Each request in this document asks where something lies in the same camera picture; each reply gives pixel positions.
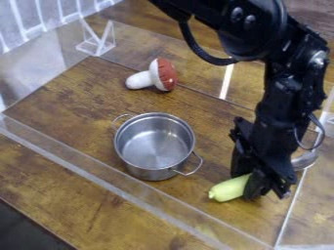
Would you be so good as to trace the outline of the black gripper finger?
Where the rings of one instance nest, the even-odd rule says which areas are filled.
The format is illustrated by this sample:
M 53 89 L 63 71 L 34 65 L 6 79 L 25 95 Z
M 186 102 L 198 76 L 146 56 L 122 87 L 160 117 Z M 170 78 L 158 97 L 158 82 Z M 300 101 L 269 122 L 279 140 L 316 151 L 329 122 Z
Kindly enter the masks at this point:
M 271 180 L 268 176 L 259 170 L 253 169 L 244 187 L 242 198 L 255 200 L 271 190 Z
M 236 139 L 230 159 L 230 177 L 236 178 L 249 174 L 253 168 L 253 156 L 248 145 Z

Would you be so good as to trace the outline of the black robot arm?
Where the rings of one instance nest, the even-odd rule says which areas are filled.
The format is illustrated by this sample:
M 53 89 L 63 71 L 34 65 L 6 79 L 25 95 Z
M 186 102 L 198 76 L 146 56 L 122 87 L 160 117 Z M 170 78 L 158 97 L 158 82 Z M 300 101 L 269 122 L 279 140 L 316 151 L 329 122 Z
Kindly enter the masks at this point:
M 296 183 L 291 155 L 301 147 L 312 112 L 325 99 L 328 47 L 287 13 L 281 0 L 148 0 L 178 24 L 193 53 L 208 63 L 264 62 L 264 93 L 255 120 L 234 119 L 230 176 L 249 178 L 241 196 L 272 191 L 283 198 Z

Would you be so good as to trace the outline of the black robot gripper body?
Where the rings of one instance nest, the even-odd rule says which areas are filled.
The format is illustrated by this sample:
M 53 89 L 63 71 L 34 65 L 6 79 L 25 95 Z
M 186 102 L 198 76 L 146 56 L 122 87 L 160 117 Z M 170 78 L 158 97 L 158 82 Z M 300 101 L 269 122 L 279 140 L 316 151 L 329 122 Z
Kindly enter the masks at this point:
M 264 94 L 255 108 L 255 120 L 234 118 L 230 130 L 233 142 L 240 139 L 251 148 L 253 169 L 259 169 L 271 180 L 271 190 L 279 198 L 289 194 L 289 186 L 297 177 L 292 169 L 291 156 L 300 147 L 305 150 L 313 146 L 301 145 L 308 123 L 319 124 L 312 110 L 313 101 L 321 102 L 324 93 L 311 85 L 304 85 L 293 76 L 280 75 L 265 81 Z

